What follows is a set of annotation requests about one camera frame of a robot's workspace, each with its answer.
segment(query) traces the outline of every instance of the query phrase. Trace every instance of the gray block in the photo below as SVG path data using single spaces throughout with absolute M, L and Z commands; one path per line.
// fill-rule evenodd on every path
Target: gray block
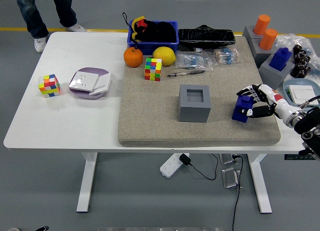
M 285 80 L 286 76 L 291 72 L 294 67 L 292 62 L 287 62 L 285 67 L 279 71 L 271 66 L 269 66 L 274 54 L 270 55 L 266 61 L 261 64 L 259 70 L 259 74 L 261 76 L 262 82 L 265 85 L 268 85 L 272 89 L 276 90 L 279 85 Z
M 179 122 L 206 123 L 210 110 L 208 85 L 180 84 Z
M 251 41 L 252 46 L 249 46 L 254 58 L 255 65 L 259 69 L 270 55 L 274 55 L 277 52 L 278 48 L 276 48 L 275 44 L 273 44 L 271 49 L 264 50 L 259 47 L 261 39 L 251 39 Z
M 242 33 L 242 36 L 246 37 L 246 39 L 249 40 L 260 40 L 262 39 L 263 35 L 258 35 L 254 33 L 254 25 L 250 25 L 250 26 L 245 26 L 244 27 L 244 31 Z
M 252 52 L 252 56 L 254 58 L 255 65 L 257 66 L 257 68 L 260 68 L 263 62 L 266 61 L 270 55 L 275 54 L 278 49 L 274 44 L 270 50 L 264 50 L 260 48 L 259 44 L 261 39 L 263 38 L 263 35 L 255 34 L 254 28 L 254 25 L 245 26 L 242 36 L 246 37 L 246 40 L 248 41 L 249 47 Z

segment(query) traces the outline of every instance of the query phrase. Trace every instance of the transparent plastic bag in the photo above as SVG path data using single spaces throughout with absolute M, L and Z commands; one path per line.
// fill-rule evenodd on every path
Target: transparent plastic bag
M 241 62 L 236 48 L 222 47 L 214 49 L 212 55 L 216 65 L 233 65 Z
M 175 53 L 176 69 L 193 69 L 210 71 L 212 69 L 212 60 L 205 52 L 188 52 L 177 50 Z
M 274 45 L 276 46 L 277 49 L 288 48 L 292 54 L 293 54 L 294 46 L 300 45 L 302 49 L 306 51 L 306 55 L 308 55 L 309 57 L 317 56 L 315 53 L 314 47 L 312 46 L 308 38 L 297 36 L 293 33 L 278 35 L 275 39 Z
M 311 69 L 305 78 L 320 86 L 320 57 L 313 56 L 308 65 Z

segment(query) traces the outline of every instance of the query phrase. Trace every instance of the rubik's cube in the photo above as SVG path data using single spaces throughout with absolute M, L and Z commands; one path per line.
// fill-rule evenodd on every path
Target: rubik's cube
M 39 90 L 45 98 L 60 95 L 60 84 L 54 74 L 39 77 Z
M 147 57 L 144 67 L 144 79 L 160 81 L 162 72 L 162 59 Z

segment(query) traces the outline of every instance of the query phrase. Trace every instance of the blue basket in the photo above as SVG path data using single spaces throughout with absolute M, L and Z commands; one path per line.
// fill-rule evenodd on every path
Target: blue basket
M 178 36 L 178 22 L 177 21 L 153 21 L 155 23 L 159 23 L 159 22 L 168 22 L 170 23 L 175 30 L 175 35 L 176 35 L 176 42 L 138 42 L 138 49 L 140 49 L 143 53 L 143 55 L 152 55 L 153 52 L 159 48 L 159 47 L 169 47 L 170 49 L 172 49 L 174 52 L 177 51 L 178 49 L 178 44 L 179 44 L 179 36 Z M 136 43 L 132 42 L 130 40 L 132 34 L 132 30 L 131 28 L 129 28 L 128 31 L 128 38 L 127 38 L 127 44 L 128 47 L 134 47 L 136 45 Z

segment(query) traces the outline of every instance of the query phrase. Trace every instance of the table leg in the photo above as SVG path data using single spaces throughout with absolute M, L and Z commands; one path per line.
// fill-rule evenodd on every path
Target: table leg
M 85 158 L 85 167 L 76 211 L 80 213 L 87 213 L 98 153 L 83 152 L 82 155 Z
M 256 197 L 261 214 L 271 214 L 271 205 L 267 193 L 267 188 L 262 174 L 260 161 L 266 156 L 266 154 L 248 154 L 248 160 L 252 173 L 253 183 L 255 187 Z

